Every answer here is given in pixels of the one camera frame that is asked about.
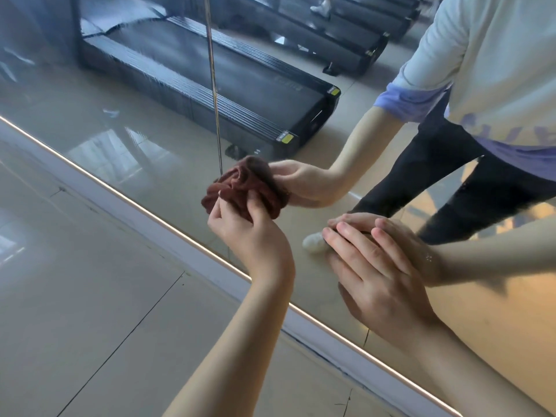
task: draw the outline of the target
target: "brown cloth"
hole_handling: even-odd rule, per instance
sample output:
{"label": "brown cloth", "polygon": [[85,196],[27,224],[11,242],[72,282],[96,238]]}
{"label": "brown cloth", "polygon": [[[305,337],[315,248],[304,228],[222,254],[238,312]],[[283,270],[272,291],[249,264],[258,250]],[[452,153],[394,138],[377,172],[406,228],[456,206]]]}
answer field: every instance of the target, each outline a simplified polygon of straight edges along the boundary
{"label": "brown cloth", "polygon": [[251,215],[247,210],[247,192],[249,190],[259,193],[268,214],[274,220],[290,199],[290,194],[274,181],[268,164],[259,157],[248,156],[209,186],[207,195],[201,204],[207,213],[211,213],[220,192],[220,197],[232,203],[241,217],[252,222]]}

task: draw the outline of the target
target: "person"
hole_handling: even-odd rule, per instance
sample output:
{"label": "person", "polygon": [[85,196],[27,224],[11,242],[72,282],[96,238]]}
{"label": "person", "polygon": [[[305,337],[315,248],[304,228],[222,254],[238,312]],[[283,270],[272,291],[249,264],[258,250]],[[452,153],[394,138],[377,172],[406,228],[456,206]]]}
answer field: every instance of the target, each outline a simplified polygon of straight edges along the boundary
{"label": "person", "polygon": [[421,123],[418,134],[353,212],[392,216],[475,158],[471,175],[419,231],[428,244],[468,239],[556,196],[555,12],[556,0],[443,0],[330,168],[271,164],[290,203],[337,201],[407,122]]}
{"label": "person", "polygon": [[311,6],[311,11],[324,17],[326,20],[330,20],[332,13],[332,0],[324,0],[318,6]]}
{"label": "person", "polygon": [[[253,415],[288,308],[295,265],[288,240],[255,193],[249,193],[247,207],[253,223],[219,199],[208,224],[244,263],[253,284],[163,417]],[[375,242],[348,224],[355,221]],[[434,313],[423,275],[400,247],[411,250],[414,239],[372,215],[340,217],[334,225],[337,232],[325,228],[323,236],[335,251],[329,261],[351,314],[417,359],[463,415],[550,415],[476,356]],[[552,242],[554,229],[545,231]],[[522,246],[514,247],[519,253]]]}

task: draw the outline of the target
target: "reflected hand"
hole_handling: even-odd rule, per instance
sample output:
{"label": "reflected hand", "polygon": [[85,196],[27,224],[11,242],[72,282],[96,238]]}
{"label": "reflected hand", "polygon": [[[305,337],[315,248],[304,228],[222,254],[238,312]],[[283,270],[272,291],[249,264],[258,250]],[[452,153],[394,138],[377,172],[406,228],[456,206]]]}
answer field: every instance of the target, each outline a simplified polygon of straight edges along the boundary
{"label": "reflected hand", "polygon": [[338,233],[323,230],[335,253],[328,256],[351,314],[407,353],[427,334],[444,326],[433,311],[420,274],[402,249],[380,228],[372,242],[349,224]]}
{"label": "reflected hand", "polygon": [[359,231],[371,232],[373,228],[385,231],[401,247],[427,287],[441,284],[445,273],[441,256],[399,220],[389,220],[373,213],[345,213],[329,220],[328,226],[335,230],[340,222],[350,224]]}
{"label": "reflected hand", "polygon": [[247,267],[254,281],[293,278],[295,265],[288,239],[268,215],[258,193],[249,191],[247,209],[253,223],[219,198],[208,217],[208,226]]}
{"label": "reflected hand", "polygon": [[318,168],[296,160],[270,164],[274,179],[290,193],[289,204],[306,208],[322,208],[343,196],[341,178],[329,169]]}

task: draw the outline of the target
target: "logo on treadmill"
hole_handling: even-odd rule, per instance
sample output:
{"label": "logo on treadmill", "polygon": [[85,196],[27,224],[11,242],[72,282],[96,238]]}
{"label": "logo on treadmill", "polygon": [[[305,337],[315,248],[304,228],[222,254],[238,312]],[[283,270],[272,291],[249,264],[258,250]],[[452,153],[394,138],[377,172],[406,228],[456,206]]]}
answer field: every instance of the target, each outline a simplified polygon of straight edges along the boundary
{"label": "logo on treadmill", "polygon": [[278,83],[280,83],[284,86],[287,86],[288,88],[292,88],[293,90],[297,90],[298,92],[303,90],[303,86],[298,85],[297,83],[292,82],[291,80],[286,79],[285,77],[282,77],[282,76],[274,77],[274,81],[278,82]]}

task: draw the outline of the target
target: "black pants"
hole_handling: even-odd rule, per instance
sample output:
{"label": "black pants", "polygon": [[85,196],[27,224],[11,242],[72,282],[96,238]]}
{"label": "black pants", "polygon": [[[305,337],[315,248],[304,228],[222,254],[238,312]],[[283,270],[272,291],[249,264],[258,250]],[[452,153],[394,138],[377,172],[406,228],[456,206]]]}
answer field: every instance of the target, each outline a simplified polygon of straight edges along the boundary
{"label": "black pants", "polygon": [[479,163],[419,231],[430,245],[468,239],[521,210],[556,196],[556,182],[491,154],[460,125],[444,118],[447,93],[419,126],[390,173],[352,210],[391,217],[421,192],[471,160]]}

